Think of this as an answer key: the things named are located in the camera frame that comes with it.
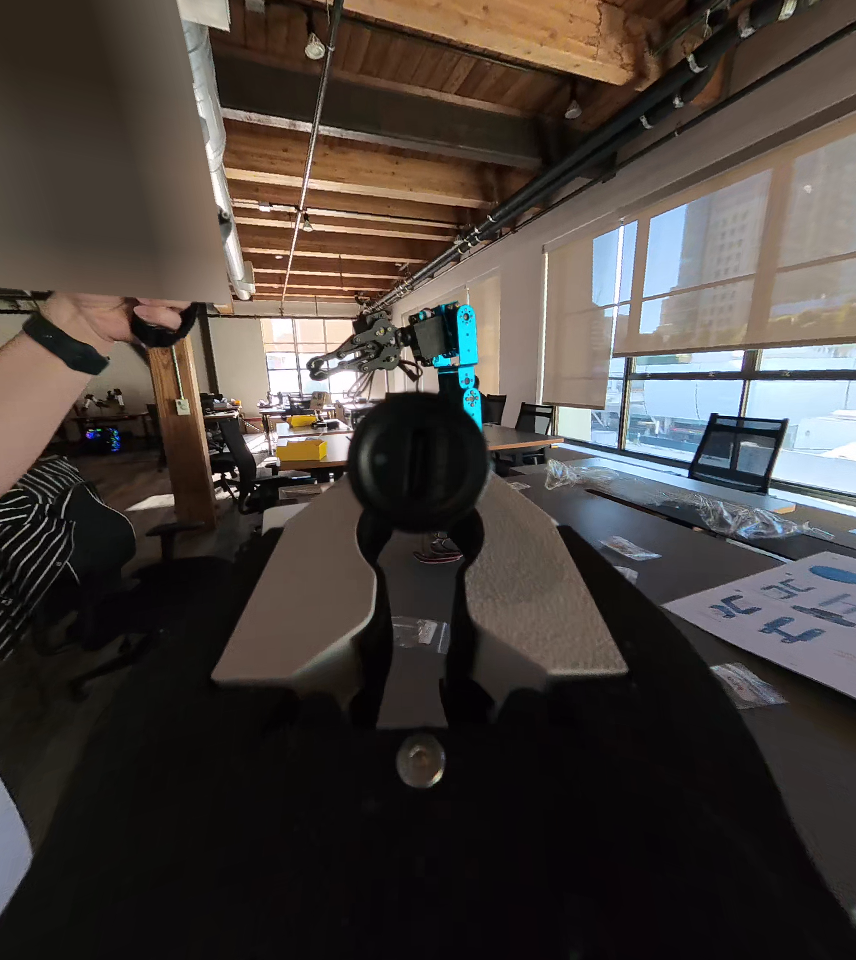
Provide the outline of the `wooden support post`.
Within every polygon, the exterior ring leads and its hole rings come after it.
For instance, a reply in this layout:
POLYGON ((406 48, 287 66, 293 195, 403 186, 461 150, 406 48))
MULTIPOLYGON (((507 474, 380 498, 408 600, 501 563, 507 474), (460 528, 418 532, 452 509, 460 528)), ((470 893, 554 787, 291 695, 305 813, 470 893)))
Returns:
POLYGON ((191 340, 149 349, 147 359, 175 517, 212 531, 216 500, 191 340))

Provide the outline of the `wooden edged office table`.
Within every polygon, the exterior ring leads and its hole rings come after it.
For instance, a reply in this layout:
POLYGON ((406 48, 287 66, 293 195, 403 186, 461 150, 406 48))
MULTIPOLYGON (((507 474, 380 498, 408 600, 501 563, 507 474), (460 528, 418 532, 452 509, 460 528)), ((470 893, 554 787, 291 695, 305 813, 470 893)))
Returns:
POLYGON ((353 432, 348 431, 308 431, 291 432, 286 434, 278 433, 272 455, 278 460, 276 451, 279 445, 287 443, 289 440, 302 440, 309 438, 322 438, 327 441, 327 456, 320 462, 279 462, 280 469, 283 471, 302 472, 304 474, 338 474, 341 475, 348 466, 350 444, 353 432))

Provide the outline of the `person's left forearm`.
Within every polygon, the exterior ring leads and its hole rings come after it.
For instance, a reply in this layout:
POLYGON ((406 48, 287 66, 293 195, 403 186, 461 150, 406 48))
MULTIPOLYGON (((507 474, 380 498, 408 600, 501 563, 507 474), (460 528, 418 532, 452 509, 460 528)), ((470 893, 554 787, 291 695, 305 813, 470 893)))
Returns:
POLYGON ((37 461, 92 378, 24 332, 0 347, 0 498, 37 461))

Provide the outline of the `black office chair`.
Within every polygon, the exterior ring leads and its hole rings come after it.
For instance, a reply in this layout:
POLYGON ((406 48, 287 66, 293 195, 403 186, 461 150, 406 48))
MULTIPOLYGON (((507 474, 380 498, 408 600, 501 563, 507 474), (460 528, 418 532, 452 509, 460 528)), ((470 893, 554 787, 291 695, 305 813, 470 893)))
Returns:
POLYGON ((81 701, 94 681, 133 666, 194 608, 218 599, 231 567, 216 557, 177 558, 178 536, 201 526, 175 521, 146 533, 158 539, 161 558, 126 575, 137 546, 129 519, 102 501, 90 483, 73 486, 57 505, 72 546, 29 619, 31 644, 51 657, 121 642, 114 658, 70 680, 70 695, 81 701))
POLYGON ((259 466, 247 446, 236 416, 217 419, 225 450, 210 458, 216 486, 228 493, 239 514, 263 513, 278 501, 274 487, 277 473, 271 466, 259 466))

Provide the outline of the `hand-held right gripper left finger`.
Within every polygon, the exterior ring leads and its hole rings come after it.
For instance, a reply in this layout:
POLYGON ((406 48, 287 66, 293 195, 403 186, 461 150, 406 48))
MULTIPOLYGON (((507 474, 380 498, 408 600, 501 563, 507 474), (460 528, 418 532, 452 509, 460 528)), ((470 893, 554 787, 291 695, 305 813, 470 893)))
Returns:
POLYGON ((325 694, 376 725, 393 660, 378 566, 389 527, 366 520, 347 478, 289 517, 212 671, 223 688, 325 694))

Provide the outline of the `person's left hand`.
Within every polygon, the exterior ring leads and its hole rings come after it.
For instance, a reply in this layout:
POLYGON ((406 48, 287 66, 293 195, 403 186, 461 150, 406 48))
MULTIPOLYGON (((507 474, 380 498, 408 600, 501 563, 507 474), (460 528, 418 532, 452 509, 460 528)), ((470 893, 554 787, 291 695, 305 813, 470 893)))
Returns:
POLYGON ((39 312, 75 340, 86 342, 101 354, 114 343, 134 342, 135 318, 161 330, 178 330, 188 301, 135 298, 118 295, 53 292, 39 302, 39 312))

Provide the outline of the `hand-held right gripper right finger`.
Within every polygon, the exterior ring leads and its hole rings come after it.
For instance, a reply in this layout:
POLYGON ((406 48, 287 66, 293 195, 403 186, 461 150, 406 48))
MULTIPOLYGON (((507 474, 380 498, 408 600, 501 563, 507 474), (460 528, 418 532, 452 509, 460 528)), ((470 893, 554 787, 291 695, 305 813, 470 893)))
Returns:
POLYGON ((554 520, 491 475, 450 528, 462 555, 439 696, 447 724, 483 724, 518 690, 628 675, 554 520))

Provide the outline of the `open instruction booklet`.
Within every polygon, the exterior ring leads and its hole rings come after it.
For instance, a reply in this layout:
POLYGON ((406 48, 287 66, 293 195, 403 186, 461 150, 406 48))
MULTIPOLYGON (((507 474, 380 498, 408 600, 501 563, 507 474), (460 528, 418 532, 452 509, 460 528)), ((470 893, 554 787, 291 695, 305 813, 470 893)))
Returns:
POLYGON ((664 609, 856 701, 856 558, 821 552, 675 599, 664 609))

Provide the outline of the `ceiling pipe bundle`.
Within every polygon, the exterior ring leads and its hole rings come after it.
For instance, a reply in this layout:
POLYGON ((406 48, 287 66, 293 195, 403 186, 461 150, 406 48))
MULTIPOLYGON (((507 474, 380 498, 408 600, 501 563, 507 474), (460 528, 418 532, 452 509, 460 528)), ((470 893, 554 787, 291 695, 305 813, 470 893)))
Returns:
POLYGON ((693 100, 686 100, 684 94, 694 93, 703 76, 711 79, 724 54, 733 52, 751 37, 773 29, 777 21, 775 14, 799 16, 814 6, 814 2, 751 2, 735 20, 728 21, 708 39, 706 53, 696 51, 672 67, 665 78, 654 83, 651 92, 640 94, 602 126, 591 131, 575 150, 496 207, 482 224, 472 227, 437 258, 386 294, 363 304, 356 323, 363 323, 364 318, 373 313, 389 310, 438 276, 460 269, 462 264, 475 258, 479 250, 533 226, 540 218, 575 201, 593 187, 611 182, 625 168, 643 162, 656 151, 700 128, 717 130, 718 137, 725 137, 725 142, 731 143, 733 148, 722 152, 723 142, 705 148, 698 156, 700 166, 690 161, 687 173, 672 181, 664 180, 662 188, 693 184, 696 177, 716 176, 724 160, 734 159, 736 164, 754 160, 825 124, 856 113, 856 91, 847 93, 837 102, 828 100, 829 84, 837 89, 844 84, 840 73, 826 79, 824 87, 817 91, 798 94, 793 100, 787 96, 799 77, 811 73, 808 64, 825 57, 836 62, 838 57, 830 54, 830 50, 839 44, 851 47, 849 40, 856 36, 854 18, 703 112, 665 129, 662 136, 641 149, 619 157, 646 133, 663 126, 670 115, 691 106, 693 100))

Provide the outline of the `large paned window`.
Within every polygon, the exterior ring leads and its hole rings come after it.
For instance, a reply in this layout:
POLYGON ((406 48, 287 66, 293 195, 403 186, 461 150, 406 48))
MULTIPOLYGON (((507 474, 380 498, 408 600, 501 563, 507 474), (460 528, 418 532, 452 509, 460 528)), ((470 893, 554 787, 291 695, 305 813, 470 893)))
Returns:
POLYGON ((691 462, 712 413, 788 419, 776 482, 856 498, 856 343, 612 354, 602 411, 554 406, 566 439, 691 462))

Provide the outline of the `black screwdriver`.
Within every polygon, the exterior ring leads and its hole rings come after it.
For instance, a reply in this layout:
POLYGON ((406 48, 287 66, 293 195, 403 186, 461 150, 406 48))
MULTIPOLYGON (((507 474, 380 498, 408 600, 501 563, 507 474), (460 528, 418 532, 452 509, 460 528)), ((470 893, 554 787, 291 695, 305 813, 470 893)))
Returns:
POLYGON ((398 393, 369 411, 346 461, 362 512, 408 533, 452 530, 478 506, 490 476, 481 427, 437 393, 398 393))

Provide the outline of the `bright gridded window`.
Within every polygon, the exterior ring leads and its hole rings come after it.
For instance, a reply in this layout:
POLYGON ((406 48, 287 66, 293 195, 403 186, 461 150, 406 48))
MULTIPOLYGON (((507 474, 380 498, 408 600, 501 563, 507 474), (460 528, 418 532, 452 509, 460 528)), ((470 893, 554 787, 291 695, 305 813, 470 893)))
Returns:
POLYGON ((334 351, 352 333, 349 318, 263 318, 261 321, 268 391, 309 395, 326 391, 346 394, 357 380, 352 372, 341 372, 325 380, 313 380, 307 369, 310 359, 334 351))

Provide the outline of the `dark desk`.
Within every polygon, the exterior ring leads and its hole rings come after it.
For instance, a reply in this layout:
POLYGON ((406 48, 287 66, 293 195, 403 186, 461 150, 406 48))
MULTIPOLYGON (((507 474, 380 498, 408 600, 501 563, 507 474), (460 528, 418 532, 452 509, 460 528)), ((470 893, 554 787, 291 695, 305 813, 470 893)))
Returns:
MULTIPOLYGON (((750 731, 812 863, 842 908, 856 911, 856 702, 812 679, 791 674, 669 613, 662 601, 733 582, 777 567, 770 558, 722 545, 669 521, 570 491, 535 493, 538 506, 592 548, 681 631, 710 667, 739 664, 782 698, 782 704, 746 708, 750 731)), ((451 895, 452 849, 441 838, 429 843, 410 875, 417 882, 410 902, 398 907, 402 945, 395 958, 477 958, 451 955, 455 922, 465 915, 451 895)))

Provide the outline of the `beige roller blind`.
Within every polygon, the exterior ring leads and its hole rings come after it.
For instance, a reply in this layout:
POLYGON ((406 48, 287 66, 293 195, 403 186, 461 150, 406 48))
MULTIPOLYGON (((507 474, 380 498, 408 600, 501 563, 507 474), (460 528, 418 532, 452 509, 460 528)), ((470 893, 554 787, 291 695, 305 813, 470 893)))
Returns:
POLYGON ((617 357, 856 344, 856 115, 636 221, 617 357))
POLYGON ((539 398, 555 407, 602 411, 614 331, 630 312, 638 223, 582 236, 544 255, 539 398))

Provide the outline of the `long dark office table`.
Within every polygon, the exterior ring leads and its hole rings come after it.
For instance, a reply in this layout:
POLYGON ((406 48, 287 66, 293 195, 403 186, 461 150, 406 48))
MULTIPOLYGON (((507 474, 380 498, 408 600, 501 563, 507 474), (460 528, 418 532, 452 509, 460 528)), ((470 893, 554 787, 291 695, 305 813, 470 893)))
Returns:
POLYGON ((564 442, 562 437, 521 431, 497 424, 483 425, 482 436, 487 448, 495 452, 552 449, 564 442))

